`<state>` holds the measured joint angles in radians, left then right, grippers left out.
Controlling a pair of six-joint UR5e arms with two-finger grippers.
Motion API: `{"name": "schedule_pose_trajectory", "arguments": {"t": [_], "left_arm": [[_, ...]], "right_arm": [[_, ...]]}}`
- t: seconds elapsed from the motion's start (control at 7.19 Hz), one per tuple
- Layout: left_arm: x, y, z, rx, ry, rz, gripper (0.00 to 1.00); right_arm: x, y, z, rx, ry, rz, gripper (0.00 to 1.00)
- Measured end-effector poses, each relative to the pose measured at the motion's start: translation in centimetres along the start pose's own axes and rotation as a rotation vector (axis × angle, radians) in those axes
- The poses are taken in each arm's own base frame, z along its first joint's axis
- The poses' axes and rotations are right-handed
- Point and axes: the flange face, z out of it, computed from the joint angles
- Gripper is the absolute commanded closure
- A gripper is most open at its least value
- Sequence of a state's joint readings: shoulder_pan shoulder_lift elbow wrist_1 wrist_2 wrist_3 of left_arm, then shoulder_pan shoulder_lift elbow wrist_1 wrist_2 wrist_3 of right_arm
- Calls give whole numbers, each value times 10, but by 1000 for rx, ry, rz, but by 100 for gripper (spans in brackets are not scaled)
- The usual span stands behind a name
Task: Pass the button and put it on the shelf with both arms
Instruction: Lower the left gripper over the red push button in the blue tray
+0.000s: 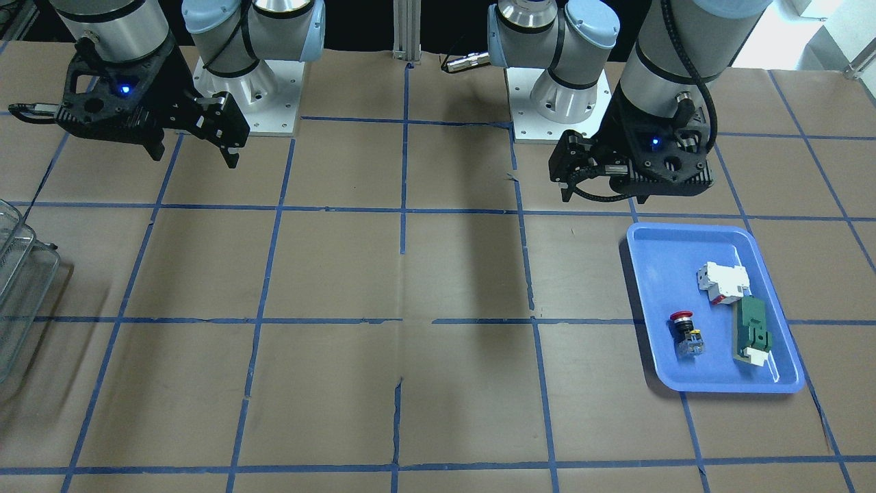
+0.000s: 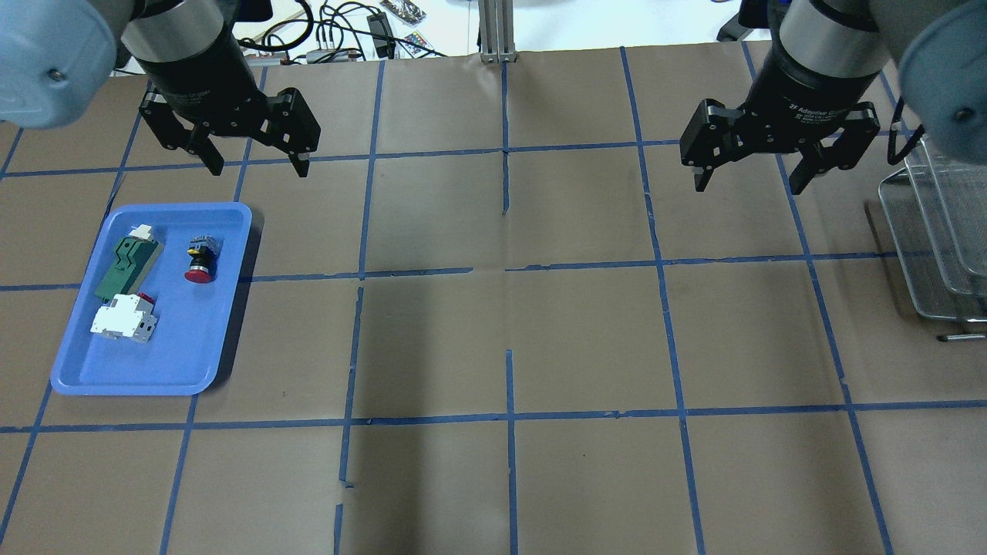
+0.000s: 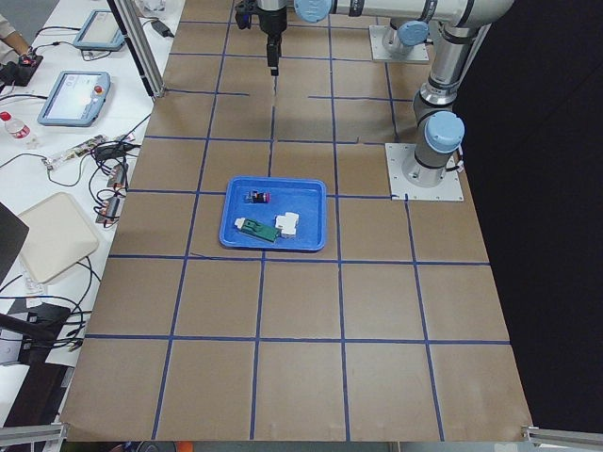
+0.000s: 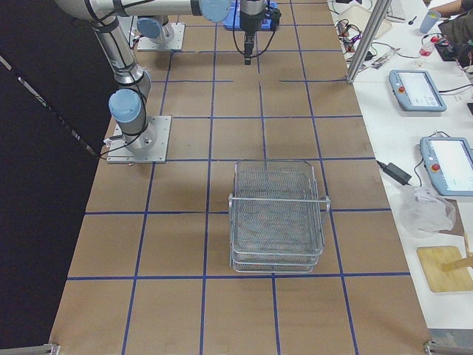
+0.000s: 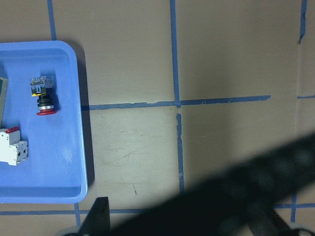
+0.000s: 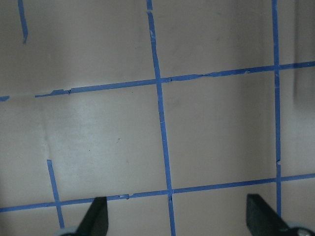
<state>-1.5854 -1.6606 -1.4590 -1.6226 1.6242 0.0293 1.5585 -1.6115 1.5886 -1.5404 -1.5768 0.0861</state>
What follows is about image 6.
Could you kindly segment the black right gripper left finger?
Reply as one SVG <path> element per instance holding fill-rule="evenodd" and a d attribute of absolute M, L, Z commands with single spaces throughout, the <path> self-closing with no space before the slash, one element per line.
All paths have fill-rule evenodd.
<path fill-rule="evenodd" d="M 76 236 L 106 236 L 109 228 L 107 198 L 96 197 L 78 226 Z"/>

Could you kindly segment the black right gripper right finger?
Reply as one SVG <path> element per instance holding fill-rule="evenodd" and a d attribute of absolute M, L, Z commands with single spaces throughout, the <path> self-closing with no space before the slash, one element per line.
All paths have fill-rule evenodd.
<path fill-rule="evenodd" d="M 248 194 L 246 226 L 252 236 L 289 236 L 290 227 L 259 194 Z"/>

